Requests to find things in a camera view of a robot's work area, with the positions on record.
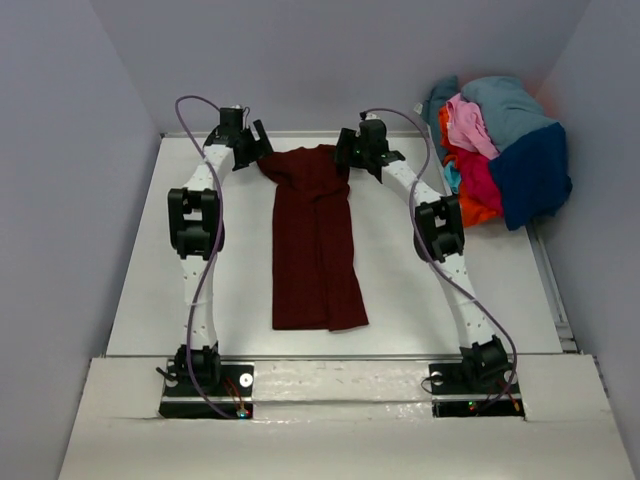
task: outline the gray wall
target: gray wall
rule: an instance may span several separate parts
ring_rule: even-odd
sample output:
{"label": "gray wall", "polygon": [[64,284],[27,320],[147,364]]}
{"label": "gray wall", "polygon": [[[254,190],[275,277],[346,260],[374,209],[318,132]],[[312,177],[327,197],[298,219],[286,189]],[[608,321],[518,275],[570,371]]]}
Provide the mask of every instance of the gray wall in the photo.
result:
{"label": "gray wall", "polygon": [[0,478],[54,479],[159,137],[87,0],[0,2],[0,65]]}
{"label": "gray wall", "polygon": [[575,189],[544,227],[579,345],[598,355],[640,473],[640,2],[593,0],[540,92],[569,133]]}
{"label": "gray wall", "polygon": [[[511,73],[535,90],[588,3],[91,1],[161,131],[181,130],[167,99],[184,93],[251,105],[273,130],[337,130],[367,107],[411,109],[452,72]],[[214,126],[209,109],[185,110]]]}

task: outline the clothing pile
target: clothing pile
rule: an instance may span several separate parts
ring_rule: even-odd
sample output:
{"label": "clothing pile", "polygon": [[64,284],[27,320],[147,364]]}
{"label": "clothing pile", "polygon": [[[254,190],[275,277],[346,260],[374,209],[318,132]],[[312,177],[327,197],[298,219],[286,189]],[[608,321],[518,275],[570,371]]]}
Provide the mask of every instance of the clothing pile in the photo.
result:
{"label": "clothing pile", "polygon": [[509,230],[553,215],[571,193],[567,140],[557,120],[513,77],[438,82],[424,102],[444,175],[465,227],[504,217]]}

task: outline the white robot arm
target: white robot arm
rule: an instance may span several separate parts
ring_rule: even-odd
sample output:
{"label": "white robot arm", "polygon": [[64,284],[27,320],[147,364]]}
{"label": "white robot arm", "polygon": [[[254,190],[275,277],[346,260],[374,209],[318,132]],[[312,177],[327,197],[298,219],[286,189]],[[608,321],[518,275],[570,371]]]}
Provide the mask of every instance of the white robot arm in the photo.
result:
{"label": "white robot arm", "polygon": [[[224,226],[218,232],[221,201],[211,169],[222,185],[231,171],[273,153],[262,122],[254,122],[258,139],[243,124],[240,106],[221,108],[220,125],[205,141],[205,158],[181,188],[173,188],[168,194],[171,245],[180,257],[184,279],[182,344],[171,372],[178,383],[191,382],[186,362],[187,338],[196,379],[209,386],[216,385],[220,379],[218,337],[213,323],[213,270],[216,255],[224,246]],[[221,240],[214,251],[218,234]],[[200,284],[197,308],[192,308]]]}
{"label": "white robot arm", "polygon": [[464,230],[458,199],[442,196],[420,180],[410,203],[415,172],[400,152],[389,150],[384,123],[370,114],[363,113],[361,118],[358,131],[343,128],[340,132],[335,161],[339,167],[366,169],[407,205],[415,206],[412,215],[416,234],[431,258],[426,258],[421,246],[418,248],[417,236],[414,246],[422,260],[431,262],[446,277],[437,275],[456,323],[462,353],[460,364],[440,364],[438,368],[447,371],[447,382],[453,388],[464,385],[461,388],[486,392],[504,379],[511,364],[489,319],[455,287],[458,285],[475,298],[463,256]]}
{"label": "white robot arm", "polygon": [[[382,167],[381,173],[382,184],[390,188],[409,205],[411,186],[416,179],[416,174],[411,167],[406,162],[395,161]],[[443,198],[423,181],[418,183],[414,195],[414,205],[434,204]],[[464,255],[461,253],[450,254],[440,262],[440,267],[449,278],[475,296],[473,285],[467,274]],[[440,281],[456,322],[460,347],[471,349],[474,343],[483,345],[491,342],[495,332],[482,312],[450,283],[439,275],[436,277]]]}
{"label": "white robot arm", "polygon": [[[182,198],[182,207],[191,210],[191,213],[185,215],[185,222],[193,222],[191,226],[187,226],[185,235],[188,235],[189,228],[201,230],[201,224],[206,223],[215,225],[217,222],[218,207],[215,195],[215,185],[213,175],[209,167],[205,164],[208,161],[216,171],[220,184],[224,182],[226,176],[231,172],[234,164],[233,149],[225,145],[211,145],[205,147],[206,159],[203,160],[196,168],[195,172],[179,190]],[[215,203],[212,210],[202,209],[203,195],[211,198]],[[207,232],[206,241],[211,244],[215,240],[214,231]],[[184,278],[184,301],[185,310],[182,318],[185,319],[181,338],[187,338],[187,323],[191,302],[193,302],[194,294],[200,283],[200,279],[205,272],[207,262],[213,252],[206,251],[203,245],[202,251],[194,249],[190,252],[185,251],[184,255],[180,255],[182,263],[182,271]],[[215,269],[216,259],[212,260],[212,264],[207,272],[207,278],[204,280],[202,291],[199,296],[197,308],[193,313],[193,325],[191,326],[191,348],[194,350],[202,350],[208,346],[215,347],[218,343],[218,336],[213,324],[213,272]]]}

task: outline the blue cloth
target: blue cloth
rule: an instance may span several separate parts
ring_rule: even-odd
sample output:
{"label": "blue cloth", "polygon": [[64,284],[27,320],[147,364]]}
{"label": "blue cloth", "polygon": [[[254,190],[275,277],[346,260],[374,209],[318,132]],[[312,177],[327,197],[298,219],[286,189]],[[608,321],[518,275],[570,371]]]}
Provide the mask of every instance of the blue cloth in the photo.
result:
{"label": "blue cloth", "polygon": [[538,215],[553,215],[569,198],[567,136],[559,123],[528,133],[489,162],[502,194],[504,219],[517,230]]}
{"label": "blue cloth", "polygon": [[442,132],[440,131],[440,122],[438,121],[438,112],[445,106],[447,100],[460,93],[460,87],[458,87],[458,77],[451,75],[450,77],[443,78],[436,86],[433,87],[429,97],[422,104],[422,119],[427,122],[431,129],[431,138],[436,147],[436,153],[440,158],[440,163],[444,161],[444,157],[447,156],[447,149],[444,148],[442,143]]}
{"label": "blue cloth", "polygon": [[460,172],[453,166],[453,162],[447,163],[444,167],[444,178],[451,187],[451,191],[453,193],[458,193],[462,177],[460,176]]}
{"label": "blue cloth", "polygon": [[498,151],[527,133],[556,123],[515,77],[485,77],[467,83],[462,96],[480,105],[484,124]]}

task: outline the dark red cloth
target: dark red cloth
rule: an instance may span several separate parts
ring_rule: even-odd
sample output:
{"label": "dark red cloth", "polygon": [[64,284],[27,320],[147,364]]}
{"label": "dark red cloth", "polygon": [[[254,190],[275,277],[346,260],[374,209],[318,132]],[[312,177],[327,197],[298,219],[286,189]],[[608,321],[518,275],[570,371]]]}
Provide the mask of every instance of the dark red cloth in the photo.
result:
{"label": "dark red cloth", "polygon": [[298,148],[258,160],[278,184],[273,207],[273,328],[345,330],[367,325],[353,269],[349,171],[335,147]]}

